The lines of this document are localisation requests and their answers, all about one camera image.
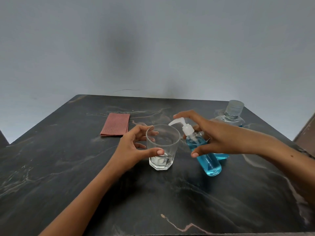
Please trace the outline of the blue liquid pump bottle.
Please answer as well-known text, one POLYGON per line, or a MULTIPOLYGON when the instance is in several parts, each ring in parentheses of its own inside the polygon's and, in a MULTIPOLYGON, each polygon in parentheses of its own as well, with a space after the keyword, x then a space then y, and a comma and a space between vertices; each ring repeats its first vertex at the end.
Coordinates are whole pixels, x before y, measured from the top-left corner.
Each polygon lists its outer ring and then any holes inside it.
MULTIPOLYGON (((185 122, 184 118, 175 119, 168 125, 172 126, 177 123, 182 124, 183 133, 186 135, 186 143, 191 151, 194 151, 198 146, 207 144, 201 133, 195 132, 193 127, 185 122)), ((200 155, 197 160, 208 176, 216 176, 222 171, 221 164, 213 153, 200 155)))

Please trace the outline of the folded red cloth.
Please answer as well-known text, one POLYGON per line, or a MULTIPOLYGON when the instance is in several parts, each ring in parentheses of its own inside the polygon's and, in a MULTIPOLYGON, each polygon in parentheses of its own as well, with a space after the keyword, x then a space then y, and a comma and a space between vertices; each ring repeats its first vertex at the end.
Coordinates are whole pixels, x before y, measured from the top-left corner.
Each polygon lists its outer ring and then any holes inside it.
POLYGON ((130 114, 109 113, 100 132, 101 137, 122 136, 128 132, 130 114))

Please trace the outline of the clear bottle with clear cap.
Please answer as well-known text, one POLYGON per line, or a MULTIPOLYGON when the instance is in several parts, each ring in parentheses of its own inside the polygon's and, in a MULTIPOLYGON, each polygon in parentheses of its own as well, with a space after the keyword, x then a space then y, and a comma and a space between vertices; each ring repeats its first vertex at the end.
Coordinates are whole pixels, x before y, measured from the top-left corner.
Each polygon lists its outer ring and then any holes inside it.
POLYGON ((215 120, 225 122, 232 126, 243 127, 245 121, 240 117, 244 103, 238 100, 230 100, 223 115, 217 116, 215 120))

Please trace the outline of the person's right forearm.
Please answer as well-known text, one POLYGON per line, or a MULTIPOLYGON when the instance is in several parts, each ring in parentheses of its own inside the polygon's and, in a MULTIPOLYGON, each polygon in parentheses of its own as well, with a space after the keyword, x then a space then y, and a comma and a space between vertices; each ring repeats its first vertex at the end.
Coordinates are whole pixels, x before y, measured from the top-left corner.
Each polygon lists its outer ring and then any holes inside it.
POLYGON ((274 164, 294 182, 299 194, 315 208, 315 159, 270 135, 253 130, 246 130, 246 133, 250 153, 274 164))

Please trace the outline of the dark chair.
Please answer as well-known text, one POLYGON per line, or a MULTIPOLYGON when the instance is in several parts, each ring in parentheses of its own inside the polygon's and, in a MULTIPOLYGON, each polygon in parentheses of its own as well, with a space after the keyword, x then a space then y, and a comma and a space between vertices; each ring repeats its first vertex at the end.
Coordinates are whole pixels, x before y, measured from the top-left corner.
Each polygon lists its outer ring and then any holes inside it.
POLYGON ((0 149, 5 148, 9 145, 10 145, 9 142, 7 141, 2 131, 0 130, 0 149))

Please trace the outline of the person's right hand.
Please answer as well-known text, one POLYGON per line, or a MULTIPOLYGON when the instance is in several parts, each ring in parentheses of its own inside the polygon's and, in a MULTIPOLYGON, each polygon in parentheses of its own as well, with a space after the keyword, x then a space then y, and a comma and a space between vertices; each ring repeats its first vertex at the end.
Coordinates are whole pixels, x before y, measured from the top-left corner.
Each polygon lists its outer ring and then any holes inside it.
POLYGON ((203 131, 215 144, 214 153, 225 154, 255 154, 248 131, 240 127, 234 127, 219 121, 207 120, 193 110, 179 112, 174 119, 189 118, 197 123, 195 131, 203 131))

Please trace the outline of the person's left hand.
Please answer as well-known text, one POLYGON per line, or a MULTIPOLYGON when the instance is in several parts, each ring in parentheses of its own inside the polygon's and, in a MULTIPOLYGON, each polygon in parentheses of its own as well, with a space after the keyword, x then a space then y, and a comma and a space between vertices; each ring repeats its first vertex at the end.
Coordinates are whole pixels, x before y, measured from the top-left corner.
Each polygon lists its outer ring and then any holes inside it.
POLYGON ((139 143, 138 138, 147 136, 148 130, 151 130, 153 135, 157 135, 157 132, 153 131, 153 129, 153 126, 137 125, 124 134, 108 164, 117 170, 120 169, 125 172, 143 160, 144 158, 141 158, 141 150, 146 150, 147 147, 139 143))

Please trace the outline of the brown chair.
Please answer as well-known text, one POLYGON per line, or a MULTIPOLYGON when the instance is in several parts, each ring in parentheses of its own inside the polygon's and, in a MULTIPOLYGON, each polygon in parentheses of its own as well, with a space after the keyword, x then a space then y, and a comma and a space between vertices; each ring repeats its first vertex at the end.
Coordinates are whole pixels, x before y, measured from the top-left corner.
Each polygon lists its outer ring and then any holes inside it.
POLYGON ((302 152, 315 158, 315 112, 294 138, 293 142, 302 152))

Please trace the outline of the person's left forearm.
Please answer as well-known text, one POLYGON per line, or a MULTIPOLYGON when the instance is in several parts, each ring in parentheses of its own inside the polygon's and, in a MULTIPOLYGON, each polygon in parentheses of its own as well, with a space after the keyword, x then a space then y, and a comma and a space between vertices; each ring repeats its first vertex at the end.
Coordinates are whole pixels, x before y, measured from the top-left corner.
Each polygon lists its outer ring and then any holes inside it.
POLYGON ((38 236, 82 236, 109 188, 135 164, 109 162, 38 236))

